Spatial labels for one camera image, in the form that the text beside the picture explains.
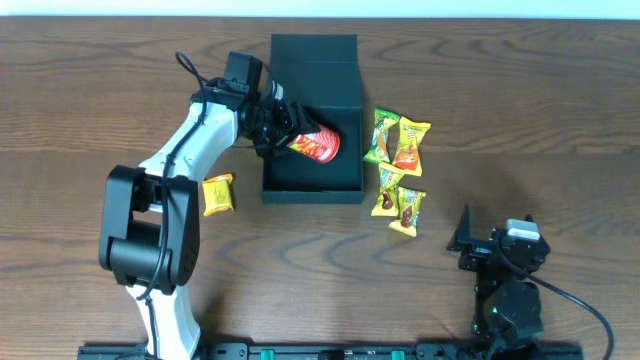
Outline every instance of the open box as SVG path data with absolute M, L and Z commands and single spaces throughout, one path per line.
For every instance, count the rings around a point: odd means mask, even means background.
M 336 131 L 326 164 L 292 152 L 264 160 L 264 203 L 359 204 L 364 197 L 362 85 L 355 35 L 272 35 L 271 70 L 309 114 Z

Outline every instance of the snack packet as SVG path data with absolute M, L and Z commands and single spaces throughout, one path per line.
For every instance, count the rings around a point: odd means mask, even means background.
M 404 176 L 404 171 L 397 167 L 381 162 L 380 169 L 380 196 L 376 206 L 371 210 L 371 216 L 398 216 L 398 191 L 397 186 Z
M 400 119 L 400 138 L 393 165 L 406 170 L 407 175 L 422 175 L 418 146 L 424 134 L 431 128 L 429 123 L 416 123 L 406 117 Z
M 376 109 L 374 121 L 373 140 L 371 140 L 371 148 L 364 155 L 364 161 L 372 164 L 378 164 L 381 161 L 388 163 L 387 139 L 389 139 L 389 128 L 400 121 L 400 116 L 391 111 Z
M 389 227 L 403 234 L 416 237 L 418 231 L 418 214 L 420 202 L 426 193 L 422 191 L 398 188 L 398 201 L 400 202 L 400 219 L 394 220 Z
M 229 185 L 232 180 L 233 175 L 226 174 L 212 177 L 202 182 L 204 202 L 206 204 L 204 216 L 229 209 L 233 210 L 231 191 L 229 191 Z

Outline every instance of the can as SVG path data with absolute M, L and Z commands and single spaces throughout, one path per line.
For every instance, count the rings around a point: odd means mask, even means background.
M 319 163 L 327 163 L 338 153 L 340 136 L 325 126 L 318 126 L 317 133 L 298 135 L 287 146 Z

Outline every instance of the wooden surface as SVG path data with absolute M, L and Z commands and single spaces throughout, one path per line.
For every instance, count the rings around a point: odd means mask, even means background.
M 261 160 L 227 151 L 211 174 L 237 175 L 237 211 L 201 218 L 190 282 L 205 338 L 469 337 L 474 275 L 444 250 L 469 202 L 482 236 L 532 213 L 552 247 L 539 276 L 609 318 L 616 358 L 640 356 L 640 23 L 0 18 L 0 358 L 145 339 L 97 262 L 107 174 L 186 116 L 174 50 L 219 76 L 230 50 L 268 61 L 271 33 L 358 34 L 365 145 L 375 106 L 431 122 L 424 175 L 403 180 L 428 196 L 415 239 L 369 216 L 370 165 L 360 206 L 265 206 Z M 600 324 L 541 297 L 544 339 L 600 358 Z

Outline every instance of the white arm segment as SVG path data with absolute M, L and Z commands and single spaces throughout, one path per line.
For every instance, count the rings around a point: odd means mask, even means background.
M 140 164 L 140 167 L 146 169 L 145 173 L 162 176 L 167 155 L 198 121 L 201 111 L 201 103 L 191 104 L 189 115 L 178 131 L 160 151 Z M 208 102 L 204 124 L 199 125 L 189 140 L 182 145 L 176 154 L 175 165 L 169 170 L 168 178 L 184 175 L 198 183 L 201 182 L 207 176 L 218 156 L 226 148 L 233 145 L 237 137 L 238 118 L 236 112 L 229 110 L 224 105 Z
M 140 296 L 145 286 L 127 287 L 133 298 Z M 191 300 L 187 285 L 177 286 L 171 295 L 164 295 L 160 290 L 151 291 L 155 310 L 156 329 L 158 334 L 158 358 L 165 360 L 191 360 L 200 340 L 200 327 L 191 312 Z M 136 301 L 144 327 L 147 329 L 149 343 L 147 352 L 153 355 L 153 336 L 149 322 L 149 309 L 144 300 Z

